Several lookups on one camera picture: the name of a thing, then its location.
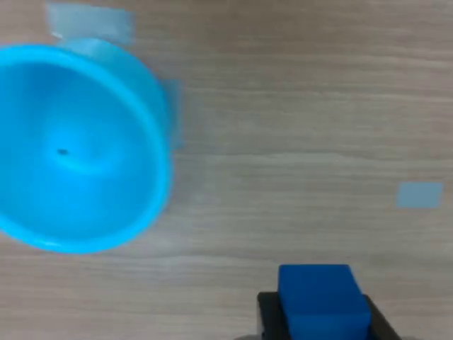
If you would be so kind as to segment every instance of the blue bowl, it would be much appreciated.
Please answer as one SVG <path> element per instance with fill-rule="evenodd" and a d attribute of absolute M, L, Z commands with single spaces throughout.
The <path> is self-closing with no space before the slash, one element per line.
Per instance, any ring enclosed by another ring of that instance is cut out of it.
<path fill-rule="evenodd" d="M 110 43 L 0 50 L 0 228 L 41 249 L 91 253 L 153 222 L 171 186 L 158 81 Z"/>

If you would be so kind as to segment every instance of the blue block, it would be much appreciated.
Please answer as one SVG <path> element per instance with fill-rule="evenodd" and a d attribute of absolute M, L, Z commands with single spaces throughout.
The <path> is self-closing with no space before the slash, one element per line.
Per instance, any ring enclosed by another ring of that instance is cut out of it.
<path fill-rule="evenodd" d="M 292 340 L 365 340 L 367 302 L 346 265 L 282 265 L 278 294 Z"/>

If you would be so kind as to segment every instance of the table surface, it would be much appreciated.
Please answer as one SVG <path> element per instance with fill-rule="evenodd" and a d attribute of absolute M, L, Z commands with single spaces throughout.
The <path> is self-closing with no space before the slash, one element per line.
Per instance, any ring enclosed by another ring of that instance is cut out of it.
<path fill-rule="evenodd" d="M 12 340 L 234 340 L 282 263 L 347 263 L 402 336 L 453 337 L 453 3 L 93 1 L 134 11 L 132 51 L 179 79 L 183 146 L 161 219 L 62 256 L 0 238 Z M 48 42 L 3 0 L 0 43 Z M 401 181 L 439 181 L 432 210 Z"/>

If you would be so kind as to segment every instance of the blue tape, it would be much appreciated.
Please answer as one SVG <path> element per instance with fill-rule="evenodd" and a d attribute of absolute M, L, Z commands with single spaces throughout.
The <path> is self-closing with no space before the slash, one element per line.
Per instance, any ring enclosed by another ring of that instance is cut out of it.
<path fill-rule="evenodd" d="M 161 79 L 168 104 L 168 114 L 171 119 L 171 144 L 175 148 L 183 146 L 183 136 L 181 133 L 180 121 L 180 82 L 175 79 Z"/>
<path fill-rule="evenodd" d="M 50 32 L 60 39 L 100 38 L 121 45 L 134 40 L 134 14 L 124 9 L 47 1 L 46 10 Z"/>
<path fill-rule="evenodd" d="M 401 182 L 396 197 L 397 208 L 438 208 L 442 199 L 440 182 Z"/>

